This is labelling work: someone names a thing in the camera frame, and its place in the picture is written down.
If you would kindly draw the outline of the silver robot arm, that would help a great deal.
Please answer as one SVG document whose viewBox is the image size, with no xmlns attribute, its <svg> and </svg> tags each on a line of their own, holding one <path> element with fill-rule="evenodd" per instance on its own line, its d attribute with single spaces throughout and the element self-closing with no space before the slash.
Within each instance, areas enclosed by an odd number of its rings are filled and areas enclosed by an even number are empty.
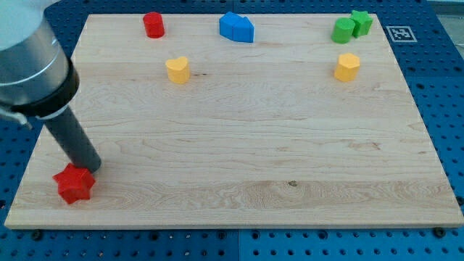
<svg viewBox="0 0 464 261">
<path fill-rule="evenodd" d="M 45 18 L 59 0 L 1 0 L 1 119 L 30 128 L 51 119 L 79 86 L 71 59 Z"/>
</svg>

